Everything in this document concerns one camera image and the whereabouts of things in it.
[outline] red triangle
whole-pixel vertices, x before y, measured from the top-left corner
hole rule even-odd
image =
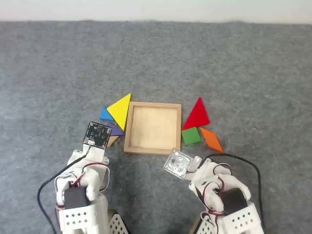
[[[210,120],[201,97],[197,100],[182,130],[209,124]]]

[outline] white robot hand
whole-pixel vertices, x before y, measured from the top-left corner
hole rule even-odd
[[[103,159],[102,161],[106,163],[96,162],[92,158],[93,154],[94,152],[92,147],[88,158],[84,158],[79,163],[75,164],[73,167],[69,168],[55,179],[54,185],[57,195],[58,206],[64,205],[64,191],[71,186],[86,187],[86,196],[89,201],[94,201],[98,196],[98,193],[107,188],[109,183],[110,171],[106,164],[108,164],[109,160],[104,157],[105,159]],[[74,151],[68,163],[74,161],[81,156],[81,151]],[[106,186],[104,187],[102,183],[106,177],[107,172],[108,179]]]
[[[246,201],[250,200],[251,193],[248,187],[232,176],[229,165],[217,164],[211,159],[207,159],[194,173],[189,185],[189,189],[212,214],[221,214],[224,211],[223,202],[218,194],[233,188],[239,188]]]

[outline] perforated bracket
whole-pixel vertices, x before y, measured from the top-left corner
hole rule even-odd
[[[59,225],[62,232],[96,226],[98,219],[96,204],[59,211]]]
[[[253,203],[233,214],[218,219],[224,234],[264,234],[258,212]]]
[[[111,234],[128,234],[127,228],[124,225],[121,216],[114,214],[111,221],[109,222]]]
[[[211,222],[203,220],[201,221],[196,234],[215,234],[215,227]]]

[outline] purple triangle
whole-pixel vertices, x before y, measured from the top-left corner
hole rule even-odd
[[[118,126],[114,125],[112,122],[108,122],[108,124],[106,125],[112,128],[111,136],[125,135],[125,133]]]

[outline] blue triangle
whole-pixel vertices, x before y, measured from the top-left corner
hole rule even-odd
[[[110,113],[108,113],[105,106],[102,107],[101,114],[99,115],[100,120],[108,120],[108,121],[114,121],[113,117]]]
[[[111,136],[125,135],[125,133],[118,126],[114,125],[112,122],[108,122],[105,125],[112,128]]]

